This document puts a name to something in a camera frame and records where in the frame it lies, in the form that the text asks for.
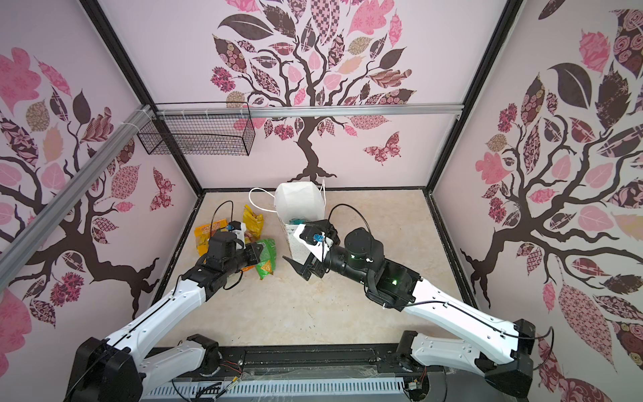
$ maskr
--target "butterfly decal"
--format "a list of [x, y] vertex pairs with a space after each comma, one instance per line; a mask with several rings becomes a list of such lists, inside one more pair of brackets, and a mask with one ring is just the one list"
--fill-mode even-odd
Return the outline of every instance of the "butterfly decal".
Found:
[[398, 143], [400, 142], [399, 131], [391, 135], [384, 148], [380, 147], [366, 147], [364, 152], [371, 156], [375, 156], [375, 160], [380, 162], [384, 166], [384, 161], [388, 159], [389, 156], [400, 156], [400, 147]]
[[172, 187], [176, 185], [172, 184], [169, 179], [164, 179], [161, 172], [156, 170], [156, 167], [154, 168], [154, 181], [156, 182], [156, 186], [159, 188], [159, 192], [156, 193], [152, 199], [150, 211], [161, 207], [167, 208], [168, 206], [172, 206], [172, 198], [169, 196], [169, 193], [172, 191]]

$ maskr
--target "yellow snack bag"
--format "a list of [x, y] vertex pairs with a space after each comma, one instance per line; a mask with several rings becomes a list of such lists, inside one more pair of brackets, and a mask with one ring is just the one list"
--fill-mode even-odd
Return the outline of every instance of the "yellow snack bag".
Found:
[[262, 214], [255, 215], [247, 204], [243, 211], [243, 223], [246, 224], [246, 244], [261, 238], [261, 231], [264, 228], [264, 216]]
[[[214, 233], [219, 228], [225, 228], [228, 225], [227, 219], [221, 219], [220, 221], [212, 223], [212, 233]], [[204, 255], [208, 252], [208, 240], [210, 240], [210, 224], [204, 224], [199, 226], [194, 230], [194, 237], [197, 241], [197, 251], [199, 256]]]

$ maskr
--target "white string handle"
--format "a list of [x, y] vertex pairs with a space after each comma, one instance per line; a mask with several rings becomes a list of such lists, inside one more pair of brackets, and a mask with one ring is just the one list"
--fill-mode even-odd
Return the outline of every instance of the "white string handle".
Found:
[[275, 196], [274, 196], [274, 195], [270, 194], [268, 191], [264, 190], [263, 188], [255, 187], [255, 188], [252, 188], [252, 189], [248, 192], [248, 200], [250, 201], [250, 203], [251, 203], [255, 208], [259, 208], [259, 209], [260, 209], [260, 210], [262, 210], [262, 211], [266, 211], [266, 212], [274, 212], [274, 213], [276, 213], [276, 211], [274, 211], [274, 210], [266, 210], [266, 209], [263, 209], [263, 208], [261, 208], [260, 206], [258, 206], [257, 204], [255, 204], [255, 203], [252, 201], [252, 198], [250, 197], [250, 195], [252, 195], [252, 192], [253, 192], [253, 191], [255, 191], [255, 190], [261, 190], [261, 191], [265, 192], [266, 194], [268, 194], [269, 196], [271, 196], [272, 198], [275, 198]]

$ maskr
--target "marble floor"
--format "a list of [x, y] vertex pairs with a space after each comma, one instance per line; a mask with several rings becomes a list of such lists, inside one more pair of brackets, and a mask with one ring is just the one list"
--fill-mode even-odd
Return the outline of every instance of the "marble floor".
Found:
[[[247, 193], [208, 193], [192, 230], [208, 224], [215, 208], [228, 199], [235, 204], [234, 219], [241, 221]], [[253, 193], [253, 201], [267, 209], [273, 205], [273, 198], [262, 192]], [[351, 204], [364, 215], [373, 236], [384, 244], [387, 258], [419, 272], [441, 290], [461, 299], [421, 190], [329, 191], [326, 214], [338, 203]], [[229, 204], [217, 213], [218, 219], [226, 216], [230, 216]], [[238, 286], [230, 291], [219, 290], [175, 326], [158, 346], [176, 345], [196, 333], [220, 345], [395, 343], [405, 330], [454, 338], [427, 320], [384, 310], [364, 296], [361, 284], [336, 273], [329, 272], [323, 279], [313, 275], [306, 282], [281, 258], [290, 256], [290, 251], [276, 214], [264, 212], [264, 217], [262, 238], [274, 239], [277, 247], [274, 275], [259, 280], [255, 270], [245, 272]], [[361, 218], [349, 208], [335, 210], [332, 223], [342, 243], [346, 234], [363, 226]], [[167, 291], [198, 257], [191, 233]]]

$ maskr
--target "wire basket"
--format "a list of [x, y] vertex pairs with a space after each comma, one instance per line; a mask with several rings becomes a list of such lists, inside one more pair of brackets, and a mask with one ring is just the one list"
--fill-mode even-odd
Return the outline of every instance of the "wire basket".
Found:
[[138, 133], [150, 155], [170, 154], [170, 148], [192, 155], [250, 155], [255, 128], [247, 102], [225, 103], [229, 113], [157, 113]]

